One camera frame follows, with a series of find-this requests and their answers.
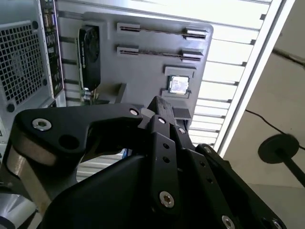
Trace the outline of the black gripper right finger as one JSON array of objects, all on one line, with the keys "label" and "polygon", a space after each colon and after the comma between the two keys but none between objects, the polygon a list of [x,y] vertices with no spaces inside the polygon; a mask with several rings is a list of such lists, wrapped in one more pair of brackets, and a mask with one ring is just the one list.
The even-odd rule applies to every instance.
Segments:
[{"label": "black gripper right finger", "polygon": [[172,229],[284,229],[283,221],[209,145],[191,143],[166,104],[178,150],[181,213]]}]

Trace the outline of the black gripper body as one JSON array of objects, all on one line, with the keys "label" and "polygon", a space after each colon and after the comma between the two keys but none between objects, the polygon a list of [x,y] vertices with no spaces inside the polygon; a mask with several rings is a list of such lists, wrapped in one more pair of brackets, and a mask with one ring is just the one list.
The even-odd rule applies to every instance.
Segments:
[{"label": "black gripper body", "polygon": [[219,229],[221,215],[174,154],[130,156],[59,194],[44,229]]}]

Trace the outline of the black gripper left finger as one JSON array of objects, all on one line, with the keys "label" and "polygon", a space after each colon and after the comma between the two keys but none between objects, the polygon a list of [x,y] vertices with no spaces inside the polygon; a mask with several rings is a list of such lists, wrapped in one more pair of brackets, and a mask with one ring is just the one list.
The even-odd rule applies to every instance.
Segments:
[{"label": "black gripper left finger", "polygon": [[7,169],[45,215],[63,191],[130,156],[176,156],[166,104],[130,104],[25,110],[14,120]]}]

